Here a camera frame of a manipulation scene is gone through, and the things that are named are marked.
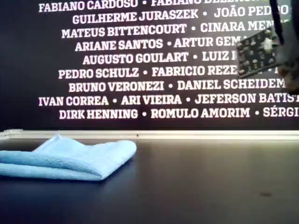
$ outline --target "wall trim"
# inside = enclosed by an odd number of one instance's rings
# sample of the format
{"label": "wall trim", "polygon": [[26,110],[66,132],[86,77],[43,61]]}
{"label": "wall trim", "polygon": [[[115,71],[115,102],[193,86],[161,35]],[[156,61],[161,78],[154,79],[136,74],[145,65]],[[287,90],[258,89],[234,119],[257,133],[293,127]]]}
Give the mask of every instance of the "wall trim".
{"label": "wall trim", "polygon": [[10,139],[49,139],[55,134],[74,139],[299,140],[299,131],[25,131],[6,130]]}

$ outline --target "blue microfiber cloth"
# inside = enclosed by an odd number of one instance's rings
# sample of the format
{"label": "blue microfiber cloth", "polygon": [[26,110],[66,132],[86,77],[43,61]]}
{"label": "blue microfiber cloth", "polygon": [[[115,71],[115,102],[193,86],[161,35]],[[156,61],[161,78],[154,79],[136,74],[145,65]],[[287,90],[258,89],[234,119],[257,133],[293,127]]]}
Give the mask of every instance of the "blue microfiber cloth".
{"label": "blue microfiber cloth", "polygon": [[87,146],[58,134],[32,152],[0,151],[0,175],[101,181],[135,152],[129,140]]}

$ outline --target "blurry object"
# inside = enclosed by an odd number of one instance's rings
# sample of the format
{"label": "blurry object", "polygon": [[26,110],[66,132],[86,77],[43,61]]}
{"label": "blurry object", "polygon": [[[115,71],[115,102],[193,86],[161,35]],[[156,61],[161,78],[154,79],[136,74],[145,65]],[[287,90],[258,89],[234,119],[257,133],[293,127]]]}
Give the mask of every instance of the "blurry object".
{"label": "blurry object", "polygon": [[287,92],[299,90],[299,1],[291,0],[292,18],[281,23],[276,0],[270,0],[274,26],[236,43],[239,78],[278,67]]}

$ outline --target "black wall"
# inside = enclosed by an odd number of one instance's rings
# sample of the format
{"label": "black wall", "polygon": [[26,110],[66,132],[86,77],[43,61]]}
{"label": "black wall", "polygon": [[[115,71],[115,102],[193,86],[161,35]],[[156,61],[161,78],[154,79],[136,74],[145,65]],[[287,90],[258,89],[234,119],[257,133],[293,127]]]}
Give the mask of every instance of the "black wall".
{"label": "black wall", "polygon": [[[138,7],[131,8],[112,8],[83,11],[65,11],[39,13],[40,0],[20,1],[5,0],[1,3],[0,9],[0,100],[1,100],[1,128],[23,128],[23,129],[97,129],[97,130],[287,130],[298,129],[298,101],[299,98],[291,98],[280,93],[281,80],[274,70],[264,72],[255,76],[251,83],[257,87],[259,82],[264,84],[268,82],[272,88],[249,88],[242,89],[242,85],[235,85],[236,88],[227,88],[225,85],[237,79],[234,71],[228,73],[228,67],[236,66],[236,60],[232,59],[234,46],[217,46],[217,41],[224,40],[226,37],[228,43],[232,43],[229,37],[251,36],[262,30],[267,22],[271,21],[271,15],[267,14],[267,1],[241,1],[208,3],[211,0],[202,0],[201,4],[191,5],[172,5],[172,6],[152,6],[151,0],[144,5],[139,1]],[[283,14],[282,19],[289,19],[290,9],[288,3],[281,3]],[[229,17],[215,17],[219,8],[245,9],[244,16],[235,17],[231,13]],[[125,13],[137,12],[141,16],[145,11],[168,11],[171,10],[194,10],[198,9],[193,19],[173,19],[173,20],[155,20],[155,21],[124,21],[110,23],[93,24],[73,24],[74,15],[84,14],[107,14],[107,13]],[[257,21],[256,27],[249,27],[251,22]],[[236,22],[239,30],[232,28],[223,32],[205,32],[204,23],[227,23]],[[78,28],[101,28],[107,31],[107,27],[122,26],[145,26],[145,25],[165,25],[165,24],[183,24],[185,32],[176,34],[161,35],[123,35],[123,36],[98,36],[94,38],[62,38],[63,29]],[[176,41],[182,41],[182,38],[212,38],[213,46],[203,47],[182,47],[176,48]],[[118,41],[127,42],[129,40],[162,39],[162,48],[155,49],[127,49],[127,50],[101,50],[101,51],[81,51],[76,52],[78,42],[101,42],[116,41],[116,48],[121,47]],[[228,51],[229,60],[222,61],[203,61],[204,52]],[[136,54],[146,53],[173,53],[188,52],[187,60],[182,62],[163,62],[163,63],[121,63],[121,64],[83,64],[85,56],[88,55],[108,55],[108,54]],[[180,66],[201,66],[205,71],[201,75],[193,76],[168,76],[154,77],[152,67],[161,67],[161,70],[171,69],[166,67]],[[209,68],[222,66],[222,75],[212,75]],[[59,79],[59,70],[79,70],[79,69],[97,69],[104,68],[138,68],[138,77],[118,77],[118,78],[93,78],[83,79]],[[193,80],[213,80],[212,87],[215,86],[215,80],[218,80],[218,86],[221,89],[206,90],[178,90],[178,81],[187,83]],[[141,82],[141,81],[161,81],[164,84],[163,91],[112,91],[109,89],[109,82]],[[103,92],[69,92],[69,83],[98,83],[106,85]],[[199,95],[207,94],[205,97],[219,97],[218,102],[212,104],[196,104],[194,101]],[[149,95],[179,95],[182,104],[177,105],[147,105],[143,97]],[[66,105],[67,97],[75,96],[106,96],[109,105],[90,105],[90,106],[71,106]],[[124,96],[140,96],[139,105],[121,105]],[[45,106],[40,105],[40,97],[64,97],[63,105]],[[224,103],[223,100],[233,97],[235,103]],[[254,102],[239,101],[240,98],[252,97]],[[182,109],[187,111],[197,111],[197,118],[153,118],[154,110],[160,109]],[[89,119],[87,110],[117,110],[117,109],[137,109],[138,117],[131,119]],[[85,119],[60,119],[60,110],[84,110]]]}

